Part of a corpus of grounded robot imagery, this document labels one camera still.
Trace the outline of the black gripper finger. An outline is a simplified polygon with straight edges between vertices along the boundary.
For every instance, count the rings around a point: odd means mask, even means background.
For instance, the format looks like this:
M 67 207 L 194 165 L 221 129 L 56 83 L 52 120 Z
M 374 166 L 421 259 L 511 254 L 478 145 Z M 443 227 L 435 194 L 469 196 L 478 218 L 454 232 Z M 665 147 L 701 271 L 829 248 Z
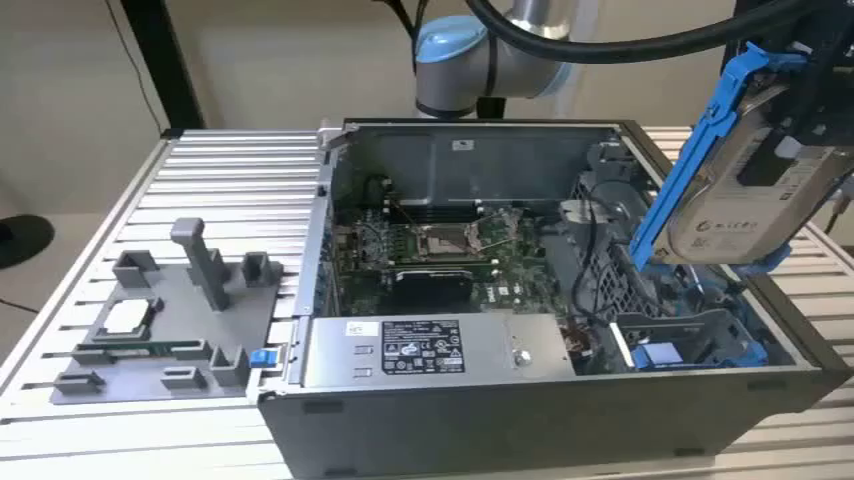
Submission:
M 796 162 L 801 143 L 782 128 L 772 130 L 737 175 L 745 187 L 773 186 Z

